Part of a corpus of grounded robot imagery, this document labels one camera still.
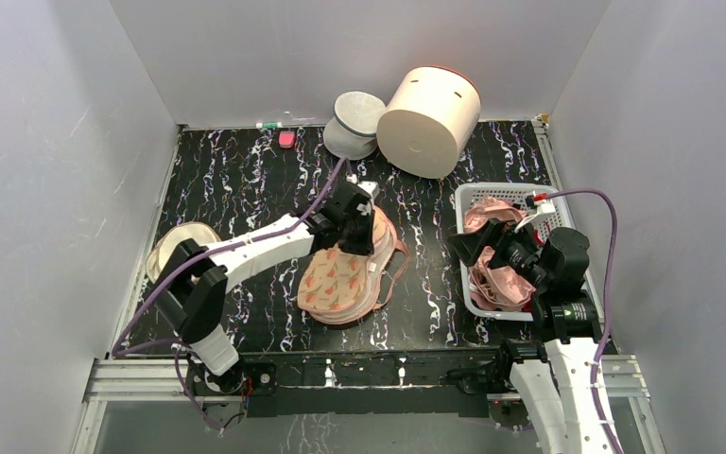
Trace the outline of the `pink satin bra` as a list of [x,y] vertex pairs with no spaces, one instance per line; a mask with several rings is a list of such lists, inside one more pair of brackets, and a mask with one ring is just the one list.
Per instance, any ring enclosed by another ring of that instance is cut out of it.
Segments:
[[[490,219],[520,221],[525,215],[525,211],[515,208],[507,201],[487,196],[476,201],[465,212],[463,232],[475,232]],[[476,264],[468,268],[472,301],[482,310],[522,311],[530,301],[535,287],[509,266],[490,269],[488,263],[492,257],[493,248],[486,247]]]

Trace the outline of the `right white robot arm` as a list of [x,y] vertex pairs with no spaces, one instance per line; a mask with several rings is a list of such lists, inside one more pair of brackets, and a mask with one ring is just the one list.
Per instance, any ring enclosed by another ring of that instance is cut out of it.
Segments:
[[530,225],[554,212],[555,197],[533,191],[525,197],[531,213],[522,220],[492,218],[449,237],[462,266],[472,267],[490,248],[489,268],[509,267],[535,288],[530,304],[541,340],[506,340],[494,361],[467,373],[520,394],[543,452],[620,453],[601,363],[610,316],[584,289],[589,239],[558,227],[538,244]]

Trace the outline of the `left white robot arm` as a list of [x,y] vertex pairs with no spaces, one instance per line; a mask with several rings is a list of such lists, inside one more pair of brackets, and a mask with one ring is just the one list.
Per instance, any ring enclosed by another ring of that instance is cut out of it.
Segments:
[[287,214],[232,240],[199,245],[187,238],[174,246],[156,278],[153,304],[196,360],[197,375],[218,393],[237,393],[248,382],[245,365],[221,327],[228,291],[282,262],[338,247],[367,256],[374,252],[377,183],[339,183],[329,199],[299,216]]

